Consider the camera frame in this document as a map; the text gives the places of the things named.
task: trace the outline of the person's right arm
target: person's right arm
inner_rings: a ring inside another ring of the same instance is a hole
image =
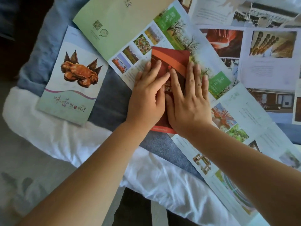
[[[171,72],[170,125],[239,187],[270,225],[301,225],[301,172],[239,142],[212,125],[208,78],[189,63],[183,95]]]

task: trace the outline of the person's right hand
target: person's right hand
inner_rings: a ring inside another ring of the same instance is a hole
[[[168,121],[180,136],[187,139],[200,128],[212,125],[208,76],[204,75],[201,81],[199,64],[194,66],[193,62],[189,62],[185,95],[174,69],[171,69],[170,76],[174,100],[166,94]]]

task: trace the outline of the pinky finger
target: pinky finger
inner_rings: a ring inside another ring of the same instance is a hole
[[[142,76],[142,71],[139,71],[136,75],[136,78],[135,78],[135,83],[134,83],[134,87],[138,84],[138,82],[140,81],[141,79],[141,76]]]
[[[204,75],[202,78],[202,95],[205,100],[208,100],[208,91],[209,91],[209,80],[208,75]]]

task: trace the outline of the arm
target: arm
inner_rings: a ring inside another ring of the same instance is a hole
[[[239,142],[212,125],[208,78],[190,63],[186,93],[170,72],[174,101],[166,96],[171,126],[219,167],[270,225],[301,222],[301,173]]]
[[[164,113],[164,83],[169,73],[155,80],[160,66],[158,62],[150,70],[148,63],[138,73],[126,121],[20,226],[102,224],[132,154]]]

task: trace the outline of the green square label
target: green square label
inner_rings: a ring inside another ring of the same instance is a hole
[[[167,12],[165,12],[161,18],[158,20],[157,25],[161,31],[166,31],[171,25],[181,18],[175,7],[171,7]]]
[[[216,96],[230,84],[231,81],[221,71],[216,76],[209,79],[209,92],[216,98]]]

